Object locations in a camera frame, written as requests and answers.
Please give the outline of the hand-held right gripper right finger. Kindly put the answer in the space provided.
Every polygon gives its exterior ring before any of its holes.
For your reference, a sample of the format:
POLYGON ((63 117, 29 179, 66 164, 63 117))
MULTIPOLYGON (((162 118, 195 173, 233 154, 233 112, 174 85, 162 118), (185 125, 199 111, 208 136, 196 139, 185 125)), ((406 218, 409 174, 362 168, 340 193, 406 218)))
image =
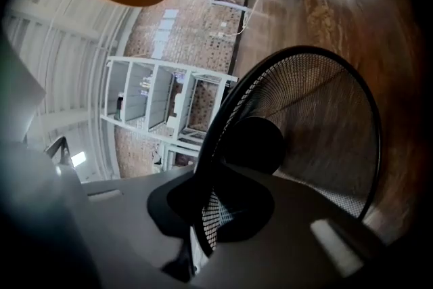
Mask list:
POLYGON ((195 276, 202 288, 330 288, 385 249, 361 221, 310 187, 235 166, 212 186, 234 212, 195 276))

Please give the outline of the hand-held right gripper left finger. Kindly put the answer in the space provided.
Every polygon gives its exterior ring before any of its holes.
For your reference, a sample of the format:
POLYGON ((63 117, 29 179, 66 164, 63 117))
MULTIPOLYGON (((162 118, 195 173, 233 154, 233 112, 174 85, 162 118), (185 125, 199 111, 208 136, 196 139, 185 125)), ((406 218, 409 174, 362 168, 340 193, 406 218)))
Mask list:
POLYGON ((98 217, 159 274, 188 283, 195 274, 190 226, 170 207, 168 193, 193 175, 192 166, 83 189, 98 217))

